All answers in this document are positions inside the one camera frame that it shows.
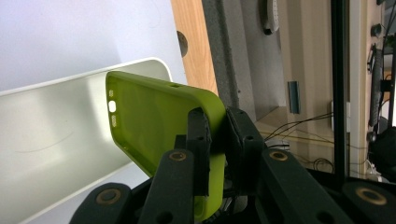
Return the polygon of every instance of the wooden panel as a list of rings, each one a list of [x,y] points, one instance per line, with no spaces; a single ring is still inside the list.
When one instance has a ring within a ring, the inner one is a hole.
[[[202,1],[172,0],[172,8],[176,28],[188,42],[183,57],[188,84],[218,94]]]

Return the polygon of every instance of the green phone case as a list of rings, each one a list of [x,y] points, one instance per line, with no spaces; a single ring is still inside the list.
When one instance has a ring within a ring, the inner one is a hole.
[[[162,154],[174,148],[176,135],[186,134],[190,110],[204,110],[213,139],[226,115],[222,101],[210,91],[124,72],[107,73],[106,98],[112,105],[108,117],[115,143],[149,176],[155,175]],[[210,154],[209,196],[195,197],[195,220],[219,209],[224,163],[224,153]]]

